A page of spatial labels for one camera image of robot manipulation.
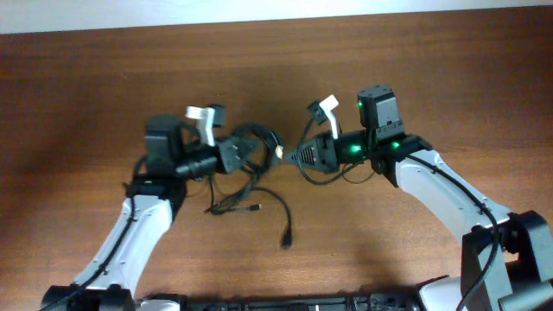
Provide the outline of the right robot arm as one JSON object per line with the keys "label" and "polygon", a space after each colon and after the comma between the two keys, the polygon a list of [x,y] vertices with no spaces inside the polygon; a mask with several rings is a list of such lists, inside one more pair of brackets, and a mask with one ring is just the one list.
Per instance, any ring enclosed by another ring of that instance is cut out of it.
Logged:
{"label": "right robot arm", "polygon": [[335,96],[308,106],[310,121],[330,129],[302,138],[285,160],[328,174],[328,183],[369,162],[373,171],[426,206],[461,244],[461,273],[420,285],[413,294],[372,295],[371,307],[405,310],[550,310],[552,235],[535,211],[515,213],[460,177],[434,147],[408,134],[390,86],[357,94],[362,130],[343,133]]}

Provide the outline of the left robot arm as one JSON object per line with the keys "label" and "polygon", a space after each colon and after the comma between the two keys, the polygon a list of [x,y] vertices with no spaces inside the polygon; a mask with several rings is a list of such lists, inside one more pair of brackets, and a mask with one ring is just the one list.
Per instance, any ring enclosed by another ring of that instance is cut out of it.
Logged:
{"label": "left robot arm", "polygon": [[228,175],[253,153],[250,138],[223,136],[211,143],[184,144],[187,124],[178,117],[152,117],[145,126],[146,154],[133,168],[118,220],[93,260],[68,286],[51,286],[43,310],[132,310],[149,258],[175,221],[187,183]]}

